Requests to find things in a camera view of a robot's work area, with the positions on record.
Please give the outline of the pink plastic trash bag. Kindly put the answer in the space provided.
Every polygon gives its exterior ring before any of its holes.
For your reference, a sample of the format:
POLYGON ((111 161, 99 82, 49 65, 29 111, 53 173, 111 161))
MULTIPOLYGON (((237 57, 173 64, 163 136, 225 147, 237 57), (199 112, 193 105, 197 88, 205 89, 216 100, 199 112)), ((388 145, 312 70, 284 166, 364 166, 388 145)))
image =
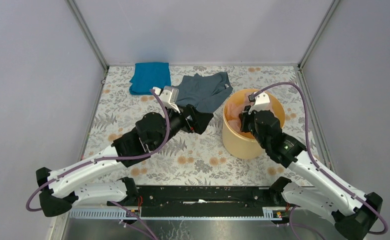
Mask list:
MULTIPOLYGON (((245 106, 253 105, 252 102, 249 102, 248 96, 254 92, 257 92, 257 91, 255 89, 247 89, 247 90, 238 91, 230 96, 229 100, 227 101, 227 103, 225 105, 224 115, 225 115, 225 118, 226 118, 228 125, 237 134, 240 134, 240 135, 245 136, 247 138, 252 138, 252 136, 250 136, 249 132, 240 132, 241 122, 239 119, 239 114, 242 112, 242 110, 244 109, 245 106)), ((272 109, 270 110, 270 112, 273 114, 273 116, 277 117, 275 112, 274 112, 273 105, 272 105, 272 109)))

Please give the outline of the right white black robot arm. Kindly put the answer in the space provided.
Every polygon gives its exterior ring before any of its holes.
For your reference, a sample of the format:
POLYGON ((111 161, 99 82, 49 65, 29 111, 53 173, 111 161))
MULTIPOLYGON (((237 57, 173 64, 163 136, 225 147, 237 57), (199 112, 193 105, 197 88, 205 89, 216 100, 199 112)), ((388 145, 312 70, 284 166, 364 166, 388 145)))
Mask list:
POLYGON ((279 178, 269 193, 271 203, 288 202, 325 218, 348 240, 362 240, 378 219, 383 199, 375 192, 366 194, 341 179, 313 156, 307 147, 282 131, 280 121, 269 110, 239 114, 241 131, 250 132, 269 158, 300 175, 318 191, 303 190, 287 178, 279 178))

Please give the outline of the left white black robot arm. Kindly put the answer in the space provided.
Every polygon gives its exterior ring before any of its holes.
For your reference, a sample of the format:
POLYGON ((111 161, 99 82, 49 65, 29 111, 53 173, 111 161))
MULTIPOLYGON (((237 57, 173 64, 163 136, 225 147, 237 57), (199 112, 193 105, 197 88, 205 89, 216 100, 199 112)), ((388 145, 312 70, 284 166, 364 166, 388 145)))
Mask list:
POLYGON ((36 180, 40 187, 39 203, 43 214, 55 217, 77 205, 110 201, 133 205, 138 199, 133 179, 123 177, 106 184, 91 181, 150 158, 179 131, 201 135, 213 116, 212 113, 197 111, 190 104, 179 112, 168 109, 165 116, 149 112, 135 123, 131 131, 99 153, 58 170, 38 169, 36 180))

